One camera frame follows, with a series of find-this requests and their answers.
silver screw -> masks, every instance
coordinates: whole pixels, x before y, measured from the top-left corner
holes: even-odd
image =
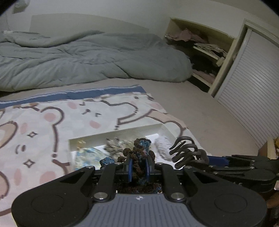
[[[170,195],[173,199],[175,200],[181,200],[184,199],[184,194],[180,193],[180,192],[175,192],[173,194]]]
[[[94,194],[94,198],[102,200],[108,197],[108,194],[106,194],[105,192],[97,192]]]

white slatted door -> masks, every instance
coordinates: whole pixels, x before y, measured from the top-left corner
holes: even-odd
[[[248,29],[215,99],[249,131],[258,147],[269,136],[279,136],[279,47]]]

shelf board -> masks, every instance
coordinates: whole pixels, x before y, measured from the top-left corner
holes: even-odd
[[[199,75],[192,73],[192,76],[194,76],[195,78],[197,78],[198,80],[200,80],[201,82],[203,82],[204,84],[206,84],[208,87],[211,87],[212,84],[207,82],[205,79],[203,79],[202,77],[200,77]]]
[[[210,56],[210,57],[212,57],[212,58],[214,58],[214,59],[216,59],[216,60],[219,60],[219,59],[220,59],[220,57],[218,57],[218,56],[216,56],[216,55],[214,55],[214,54],[212,54],[212,53],[209,53],[209,52],[207,52],[207,51],[205,51],[205,50],[203,50],[203,49],[200,49],[200,48],[198,48],[198,47],[196,47],[196,46],[193,46],[193,48],[196,49],[196,50],[198,50],[198,51],[201,51],[201,52],[205,53],[206,55],[208,55],[208,56]]]

beige carpet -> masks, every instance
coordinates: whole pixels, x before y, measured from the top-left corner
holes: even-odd
[[[209,94],[189,82],[168,83],[108,79],[88,84],[23,91],[0,98],[15,100],[55,91],[140,84],[168,113],[183,120],[201,146],[215,156],[257,155],[258,147],[246,129]]]

white box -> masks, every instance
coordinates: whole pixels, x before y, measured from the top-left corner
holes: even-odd
[[[138,135],[141,135],[141,137],[146,137],[147,139],[151,140],[151,146],[150,150],[152,150],[155,155],[155,162],[163,162],[168,163],[174,167],[173,162],[168,162],[164,160],[157,151],[156,146],[154,145],[154,141],[159,136],[165,136],[168,138],[171,144],[174,144],[176,137],[168,130],[168,128],[162,124],[154,124],[149,126],[142,126],[137,128],[129,128],[129,129],[122,129],[122,130],[114,130],[106,133],[100,133],[100,134],[94,134],[90,136],[85,137],[79,137],[69,140],[69,160],[71,163],[71,169],[74,171],[74,165],[75,165],[75,156],[76,156],[76,150],[77,150],[77,144],[78,141],[83,140],[86,142],[86,147],[95,147],[98,150],[101,150],[104,152],[104,154],[108,154],[107,151],[104,150],[105,144],[107,142],[107,138],[112,139],[114,137],[118,137],[120,140],[122,139],[133,139],[135,140]]]

